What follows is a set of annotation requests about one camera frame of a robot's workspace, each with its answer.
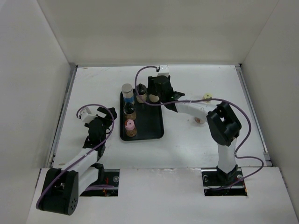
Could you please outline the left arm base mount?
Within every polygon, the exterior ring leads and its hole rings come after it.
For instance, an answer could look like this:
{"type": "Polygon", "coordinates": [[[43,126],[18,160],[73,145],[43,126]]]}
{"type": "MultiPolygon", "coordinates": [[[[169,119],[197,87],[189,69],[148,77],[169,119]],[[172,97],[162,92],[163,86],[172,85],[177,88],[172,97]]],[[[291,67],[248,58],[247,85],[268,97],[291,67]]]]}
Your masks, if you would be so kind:
{"type": "Polygon", "coordinates": [[[80,195],[85,197],[113,197],[118,196],[120,182],[119,169],[105,169],[103,164],[95,163],[93,168],[98,171],[98,179],[91,183],[87,189],[80,195]]]}

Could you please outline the silver lid blue label jar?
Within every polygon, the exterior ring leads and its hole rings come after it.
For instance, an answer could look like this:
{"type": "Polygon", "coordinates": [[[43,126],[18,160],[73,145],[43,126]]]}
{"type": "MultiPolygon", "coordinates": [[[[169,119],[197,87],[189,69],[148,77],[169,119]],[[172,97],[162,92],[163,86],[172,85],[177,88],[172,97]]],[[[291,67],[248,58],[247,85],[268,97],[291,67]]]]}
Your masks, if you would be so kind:
{"type": "Polygon", "coordinates": [[[135,104],[133,88],[131,84],[124,84],[121,88],[123,99],[125,103],[135,104]]]}

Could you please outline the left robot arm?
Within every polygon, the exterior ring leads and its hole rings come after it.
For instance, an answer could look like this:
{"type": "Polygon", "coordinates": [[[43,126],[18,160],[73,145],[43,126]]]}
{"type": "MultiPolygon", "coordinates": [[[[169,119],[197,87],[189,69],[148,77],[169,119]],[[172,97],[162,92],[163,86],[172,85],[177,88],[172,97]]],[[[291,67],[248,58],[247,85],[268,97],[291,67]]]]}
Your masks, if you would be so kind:
{"type": "Polygon", "coordinates": [[[61,168],[50,168],[47,171],[36,209],[70,216],[77,207],[79,196],[91,184],[103,184],[104,168],[98,161],[114,129],[117,113],[113,107],[97,105],[97,111],[104,114],[101,117],[92,114],[89,108],[90,104],[87,104],[76,112],[76,117],[88,129],[88,136],[80,152],[61,168]]]}

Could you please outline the black knob cap spice bottle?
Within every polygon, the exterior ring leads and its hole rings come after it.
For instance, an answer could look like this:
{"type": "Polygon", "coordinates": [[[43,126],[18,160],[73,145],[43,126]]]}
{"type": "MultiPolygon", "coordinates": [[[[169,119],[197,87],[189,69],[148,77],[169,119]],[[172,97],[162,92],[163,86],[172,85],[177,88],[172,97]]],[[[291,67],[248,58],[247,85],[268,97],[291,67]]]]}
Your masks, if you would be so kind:
{"type": "Polygon", "coordinates": [[[137,85],[136,100],[138,103],[144,103],[147,100],[147,89],[142,83],[137,85]]]}

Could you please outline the pink cap spice bottle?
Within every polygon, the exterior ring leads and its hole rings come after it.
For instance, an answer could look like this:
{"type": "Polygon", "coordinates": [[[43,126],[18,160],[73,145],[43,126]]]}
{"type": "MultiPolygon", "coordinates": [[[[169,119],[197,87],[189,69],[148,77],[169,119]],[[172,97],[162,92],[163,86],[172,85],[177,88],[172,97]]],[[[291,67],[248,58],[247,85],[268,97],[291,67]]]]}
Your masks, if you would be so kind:
{"type": "Polygon", "coordinates": [[[136,136],[137,129],[133,120],[128,119],[125,121],[125,133],[128,137],[136,136]]]}

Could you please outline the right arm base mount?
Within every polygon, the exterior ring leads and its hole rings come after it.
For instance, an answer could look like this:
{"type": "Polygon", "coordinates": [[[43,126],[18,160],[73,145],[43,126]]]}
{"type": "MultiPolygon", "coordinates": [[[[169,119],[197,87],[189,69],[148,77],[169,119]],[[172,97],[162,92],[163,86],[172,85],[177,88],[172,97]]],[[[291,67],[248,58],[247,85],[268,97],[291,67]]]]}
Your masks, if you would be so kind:
{"type": "Polygon", "coordinates": [[[247,196],[242,169],[237,166],[228,174],[218,168],[202,169],[205,196],[247,196]]]}

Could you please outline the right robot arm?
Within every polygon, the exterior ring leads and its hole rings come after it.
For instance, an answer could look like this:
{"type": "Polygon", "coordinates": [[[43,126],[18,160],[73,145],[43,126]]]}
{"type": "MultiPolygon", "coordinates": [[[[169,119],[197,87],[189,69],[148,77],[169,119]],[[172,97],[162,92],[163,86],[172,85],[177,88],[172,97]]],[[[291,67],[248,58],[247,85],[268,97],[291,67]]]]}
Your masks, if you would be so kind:
{"type": "Polygon", "coordinates": [[[159,97],[169,110],[192,115],[208,124],[210,134],[218,145],[217,180],[229,184],[236,177],[236,140],[242,127],[230,105],[221,102],[213,105],[206,101],[193,102],[184,93],[174,91],[170,76],[148,77],[149,93],[159,97]]]}

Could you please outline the black round cap spice bottle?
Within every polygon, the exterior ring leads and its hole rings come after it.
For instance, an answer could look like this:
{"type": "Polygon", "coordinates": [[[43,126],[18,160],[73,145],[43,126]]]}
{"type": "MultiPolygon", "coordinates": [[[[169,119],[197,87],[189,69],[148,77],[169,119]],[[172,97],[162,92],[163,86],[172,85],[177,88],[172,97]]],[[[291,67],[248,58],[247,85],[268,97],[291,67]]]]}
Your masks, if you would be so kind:
{"type": "Polygon", "coordinates": [[[125,114],[126,120],[135,120],[136,119],[136,112],[134,104],[127,102],[123,107],[123,112],[125,114]]]}

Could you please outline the black flip cap spice bottle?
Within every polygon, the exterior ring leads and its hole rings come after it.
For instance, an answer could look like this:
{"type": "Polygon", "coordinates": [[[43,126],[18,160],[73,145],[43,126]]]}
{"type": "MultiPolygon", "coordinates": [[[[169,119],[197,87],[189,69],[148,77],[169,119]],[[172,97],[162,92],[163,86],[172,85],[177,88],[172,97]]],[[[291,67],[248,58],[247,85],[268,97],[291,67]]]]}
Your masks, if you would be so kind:
{"type": "Polygon", "coordinates": [[[149,95],[149,100],[150,100],[150,102],[152,102],[152,103],[157,103],[160,99],[159,99],[159,96],[156,96],[156,95],[154,95],[154,94],[150,94],[150,95],[149,95]]]}

